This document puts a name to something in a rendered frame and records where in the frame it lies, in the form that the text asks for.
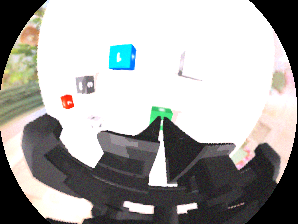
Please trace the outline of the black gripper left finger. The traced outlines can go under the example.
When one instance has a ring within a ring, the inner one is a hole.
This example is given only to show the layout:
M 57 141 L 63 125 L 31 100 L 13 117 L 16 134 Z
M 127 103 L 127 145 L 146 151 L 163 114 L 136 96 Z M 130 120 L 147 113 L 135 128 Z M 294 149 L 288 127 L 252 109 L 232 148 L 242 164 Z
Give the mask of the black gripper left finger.
M 154 167 L 158 149 L 161 147 L 160 131 L 161 116 L 142 129 L 136 136 L 114 131 L 100 131 L 96 137 L 102 152 L 108 151 L 113 155 L 129 157 L 129 159 L 145 161 L 146 177 Z

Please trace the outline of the green block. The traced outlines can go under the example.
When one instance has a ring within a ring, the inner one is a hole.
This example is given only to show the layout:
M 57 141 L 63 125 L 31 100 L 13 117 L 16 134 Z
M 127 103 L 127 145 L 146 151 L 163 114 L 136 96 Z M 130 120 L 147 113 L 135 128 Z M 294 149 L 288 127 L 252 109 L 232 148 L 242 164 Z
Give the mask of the green block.
M 160 107 L 152 107 L 150 109 L 150 119 L 149 124 L 152 123 L 157 116 L 161 116 L 161 119 L 164 120 L 164 117 L 169 117 L 172 120 L 173 111 L 169 108 L 160 108 Z M 161 120 L 161 131 L 162 131 L 162 120 Z

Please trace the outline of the cyan block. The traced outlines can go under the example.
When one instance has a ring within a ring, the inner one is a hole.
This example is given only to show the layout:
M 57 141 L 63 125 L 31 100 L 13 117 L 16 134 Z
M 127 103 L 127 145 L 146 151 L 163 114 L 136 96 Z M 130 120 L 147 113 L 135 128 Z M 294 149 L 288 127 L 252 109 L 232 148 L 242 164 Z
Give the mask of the cyan block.
M 109 68 L 108 69 L 129 69 L 134 71 L 136 68 L 136 48 L 132 43 L 110 45 L 109 47 Z

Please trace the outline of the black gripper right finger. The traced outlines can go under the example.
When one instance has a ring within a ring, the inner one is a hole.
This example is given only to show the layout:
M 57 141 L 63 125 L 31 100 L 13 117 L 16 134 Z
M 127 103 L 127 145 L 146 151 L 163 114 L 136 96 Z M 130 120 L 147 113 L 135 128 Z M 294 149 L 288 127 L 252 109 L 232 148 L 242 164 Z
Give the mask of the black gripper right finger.
M 162 120 L 162 136 L 164 136 L 166 185 L 177 185 L 178 179 L 192 169 L 202 157 L 231 155 L 234 143 L 200 143 L 194 140 L 184 129 L 178 128 L 169 117 Z

